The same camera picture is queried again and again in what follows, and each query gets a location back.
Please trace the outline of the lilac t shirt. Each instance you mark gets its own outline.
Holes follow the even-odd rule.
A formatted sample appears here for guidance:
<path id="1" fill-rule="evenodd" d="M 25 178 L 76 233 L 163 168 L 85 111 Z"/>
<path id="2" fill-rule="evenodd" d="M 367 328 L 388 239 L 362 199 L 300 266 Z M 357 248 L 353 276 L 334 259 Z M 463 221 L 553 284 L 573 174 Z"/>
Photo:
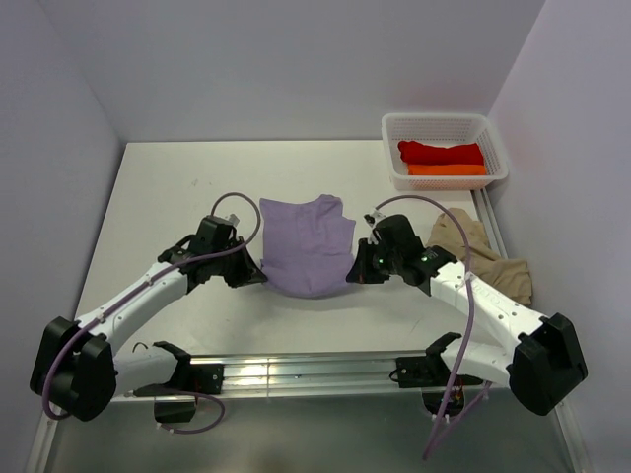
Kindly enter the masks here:
<path id="1" fill-rule="evenodd" d="M 284 296 L 318 299 L 346 291 L 356 222 L 340 198 L 306 203 L 259 200 L 263 218 L 261 270 L 265 285 Z"/>

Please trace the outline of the white plastic basket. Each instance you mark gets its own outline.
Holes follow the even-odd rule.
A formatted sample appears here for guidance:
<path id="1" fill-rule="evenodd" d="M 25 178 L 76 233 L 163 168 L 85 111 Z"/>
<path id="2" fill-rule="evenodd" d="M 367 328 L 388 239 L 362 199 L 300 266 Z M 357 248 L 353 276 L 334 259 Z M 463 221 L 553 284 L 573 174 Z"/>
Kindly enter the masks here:
<path id="1" fill-rule="evenodd" d="M 388 113 L 382 138 L 398 190 L 479 190 L 509 174 L 491 122 L 473 113 Z"/>

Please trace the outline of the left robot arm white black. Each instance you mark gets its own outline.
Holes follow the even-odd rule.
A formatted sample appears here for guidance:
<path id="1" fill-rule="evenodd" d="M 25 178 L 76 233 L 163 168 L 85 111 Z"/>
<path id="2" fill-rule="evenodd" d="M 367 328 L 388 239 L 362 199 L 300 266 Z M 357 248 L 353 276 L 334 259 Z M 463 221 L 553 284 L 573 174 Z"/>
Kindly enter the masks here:
<path id="1" fill-rule="evenodd" d="M 30 381 L 52 420 L 95 419 L 112 398 L 145 387 L 181 393 L 192 381 L 191 356 L 159 341 L 137 354 L 120 349 L 155 315 L 213 277 L 236 289 L 266 277 L 237 234 L 236 216 L 204 217 L 197 231 L 166 249 L 128 288 L 96 309 L 43 330 Z"/>

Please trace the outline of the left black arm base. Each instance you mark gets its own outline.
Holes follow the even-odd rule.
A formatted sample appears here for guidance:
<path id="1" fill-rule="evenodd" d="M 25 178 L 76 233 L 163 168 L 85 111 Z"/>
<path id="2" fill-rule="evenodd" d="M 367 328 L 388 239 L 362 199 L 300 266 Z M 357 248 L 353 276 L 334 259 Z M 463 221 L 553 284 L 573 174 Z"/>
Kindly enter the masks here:
<path id="1" fill-rule="evenodd" d="M 223 380 L 222 364 L 193 364 L 179 380 L 148 384 L 132 390 L 132 395 L 155 398 L 154 419 L 161 426 L 179 433 L 199 433 L 217 427 L 225 417 L 226 406 L 218 398 Z M 187 428 L 205 404 L 216 407 L 213 422 L 204 427 Z"/>

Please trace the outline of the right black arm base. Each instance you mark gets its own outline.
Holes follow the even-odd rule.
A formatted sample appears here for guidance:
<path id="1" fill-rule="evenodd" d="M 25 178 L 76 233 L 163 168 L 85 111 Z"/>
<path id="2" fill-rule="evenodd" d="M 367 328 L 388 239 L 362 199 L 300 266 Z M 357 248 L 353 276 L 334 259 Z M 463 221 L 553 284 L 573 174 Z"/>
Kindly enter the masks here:
<path id="1" fill-rule="evenodd" d="M 439 355 L 422 355 L 396 358 L 388 378 L 399 388 L 445 388 L 451 373 Z"/>

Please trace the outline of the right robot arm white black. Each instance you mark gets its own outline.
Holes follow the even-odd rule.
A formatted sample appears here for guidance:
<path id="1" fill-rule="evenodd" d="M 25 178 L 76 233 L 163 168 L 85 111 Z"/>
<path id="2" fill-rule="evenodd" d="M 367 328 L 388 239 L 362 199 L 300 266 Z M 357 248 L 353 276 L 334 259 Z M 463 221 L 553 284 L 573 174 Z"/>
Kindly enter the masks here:
<path id="1" fill-rule="evenodd" d="M 401 388 L 456 386 L 490 381 L 506 386 L 530 412 L 545 416 L 588 376 L 573 323 L 512 301 L 439 246 L 425 246 L 403 215 L 366 216 L 371 234 L 358 242 L 346 280 L 382 284 L 392 276 L 479 323 L 494 345 L 448 332 L 421 356 L 397 358 L 393 379 Z"/>

